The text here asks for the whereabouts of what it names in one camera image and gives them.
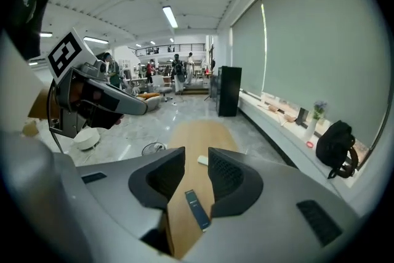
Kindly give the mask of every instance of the white round object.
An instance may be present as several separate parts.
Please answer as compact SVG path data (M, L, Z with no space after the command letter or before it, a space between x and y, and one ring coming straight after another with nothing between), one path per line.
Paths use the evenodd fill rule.
M80 150L92 148L99 140L100 134L97 128L83 129L74 137L74 141Z

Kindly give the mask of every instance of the gray floor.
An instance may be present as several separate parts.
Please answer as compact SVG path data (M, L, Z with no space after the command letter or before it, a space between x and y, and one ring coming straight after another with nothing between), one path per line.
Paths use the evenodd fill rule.
M144 116L126 116L122 123L110 130L99 129L100 142L93 149L80 151L72 139L58 136L65 153L69 154L77 166L118 161L141 155L144 146L152 142L167 144L175 126L193 119L212 119L223 123L231 132L239 151L266 160L284 163L279 154L261 136L258 130L242 115L219 118L215 103L206 95L173 95L173 101L161 102L160 108ZM56 144L47 129L47 123L38 124L42 139L53 151Z

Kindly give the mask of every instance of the windowsill shelf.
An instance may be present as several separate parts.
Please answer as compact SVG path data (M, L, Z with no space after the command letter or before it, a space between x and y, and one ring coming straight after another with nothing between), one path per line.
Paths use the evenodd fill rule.
M245 110L248 109L248 106L249 107L252 106L254 112L256 114L259 114L261 118L263 118L264 124L269 123L270 127L275 128L275 130L267 128L268 126L260 126L260 128L262 128L276 143L278 143L277 131L280 132L280 136L285 137L287 141L291 143L292 145L291 148L295 147L299 151L295 153L290 149L286 150L286 148L282 148L282 146L279 146L285 152L285 154L287 154L287 156L290 157L290 159L294 162L294 164L303 173L310 176L312 179L316 180L323 186L327 187L328 189L330 189L330 191L334 192L335 194L343 198L345 195L347 195L347 191L352 187L352 185L355 183L357 178L359 178L360 172L356 170L353 177L349 177L348 179L344 179L339 176L335 177L334 179L330 179L330 180L327 179L327 176L330 173L331 168L323 164L316 157L315 147L318 141L317 136L312 136L310 142L312 142L314 146L313 148L308 148L302 140L302 137L305 133L305 128L297 125L296 123L286 122L283 114L273 113L272 111L268 110L267 105L262 105L261 101L243 92L239 93L238 106L248 116L249 114Z

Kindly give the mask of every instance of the ceiling light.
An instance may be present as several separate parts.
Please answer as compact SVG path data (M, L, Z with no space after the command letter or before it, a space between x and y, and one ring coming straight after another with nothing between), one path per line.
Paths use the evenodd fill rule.
M108 41L106 41L106 40L90 38L88 36L84 37L84 41L96 42L96 43L101 43L101 44L108 44Z
M174 14L172 13L171 7L170 6L163 7L163 11L164 11L164 14L166 15L169 23L171 24L171 26L173 28L177 28L178 27L178 23L175 20L175 17L174 17Z
M41 32L39 35L42 38L51 38L52 37L52 32Z

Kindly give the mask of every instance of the white eraser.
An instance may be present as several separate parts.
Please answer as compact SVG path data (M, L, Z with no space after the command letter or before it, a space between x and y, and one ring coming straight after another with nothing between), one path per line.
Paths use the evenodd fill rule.
M197 161L198 163L205 164L206 166L208 165L208 157L199 156Z

